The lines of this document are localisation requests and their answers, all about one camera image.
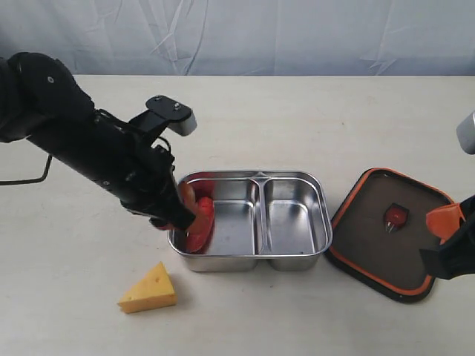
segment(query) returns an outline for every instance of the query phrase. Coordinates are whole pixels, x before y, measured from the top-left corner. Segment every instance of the cheese wedge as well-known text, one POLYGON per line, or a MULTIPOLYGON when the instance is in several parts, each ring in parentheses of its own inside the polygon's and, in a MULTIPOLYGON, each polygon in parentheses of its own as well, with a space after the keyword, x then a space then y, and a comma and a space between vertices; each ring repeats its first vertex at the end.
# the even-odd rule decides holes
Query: cheese wedge
POLYGON ((117 303, 126 314, 174 306, 177 298, 163 263, 151 269, 117 303))

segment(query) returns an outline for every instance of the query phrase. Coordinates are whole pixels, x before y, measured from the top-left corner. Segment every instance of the wall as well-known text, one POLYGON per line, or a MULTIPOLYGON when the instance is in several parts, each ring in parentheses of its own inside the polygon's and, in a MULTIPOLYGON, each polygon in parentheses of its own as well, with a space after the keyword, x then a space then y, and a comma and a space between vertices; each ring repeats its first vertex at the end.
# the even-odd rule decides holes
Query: wall
POLYGON ((74 73, 474 75, 471 0, 2 0, 0 56, 74 73))

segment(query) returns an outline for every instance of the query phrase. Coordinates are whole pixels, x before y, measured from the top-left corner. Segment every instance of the lunch box lid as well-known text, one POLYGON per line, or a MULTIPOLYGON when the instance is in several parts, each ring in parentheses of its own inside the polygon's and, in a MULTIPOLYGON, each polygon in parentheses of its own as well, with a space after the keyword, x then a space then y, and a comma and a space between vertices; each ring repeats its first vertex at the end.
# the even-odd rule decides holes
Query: lunch box lid
POLYGON ((441 244, 429 232, 426 214, 452 202, 388 168, 365 171, 332 218, 333 241, 325 257, 393 300, 420 301, 435 278, 426 272, 419 250, 441 244))

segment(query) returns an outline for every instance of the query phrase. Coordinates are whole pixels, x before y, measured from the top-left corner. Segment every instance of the metal lunch box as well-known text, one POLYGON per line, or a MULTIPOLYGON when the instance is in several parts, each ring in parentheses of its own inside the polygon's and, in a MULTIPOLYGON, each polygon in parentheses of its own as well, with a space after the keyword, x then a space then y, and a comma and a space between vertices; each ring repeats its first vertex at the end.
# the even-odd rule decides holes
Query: metal lunch box
POLYGON ((192 271, 248 271, 267 260, 278 271, 313 267, 331 245, 333 230, 323 189, 300 171, 203 171, 181 182, 214 200, 214 232, 196 254, 186 236, 168 241, 192 271))

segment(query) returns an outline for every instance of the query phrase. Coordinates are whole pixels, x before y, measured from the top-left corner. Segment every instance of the table surface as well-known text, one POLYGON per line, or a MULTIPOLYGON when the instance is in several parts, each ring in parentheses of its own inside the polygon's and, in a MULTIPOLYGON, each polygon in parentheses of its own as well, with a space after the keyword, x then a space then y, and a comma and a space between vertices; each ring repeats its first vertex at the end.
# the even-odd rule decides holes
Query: table surface
MULTIPOLYGON (((198 129, 167 133, 177 178, 201 170, 292 169, 323 185, 333 215, 361 173, 388 167, 455 200, 475 160, 456 126, 475 78, 78 76, 128 120, 158 93, 194 109, 198 129)), ((0 179, 38 176, 45 153, 2 145, 0 179)), ((166 233, 58 161, 41 185, 1 187, 0 355, 471 355, 475 277, 437 281, 402 305, 321 258, 282 273, 198 274, 166 233), (122 294, 159 261, 178 304, 126 315, 122 294)))

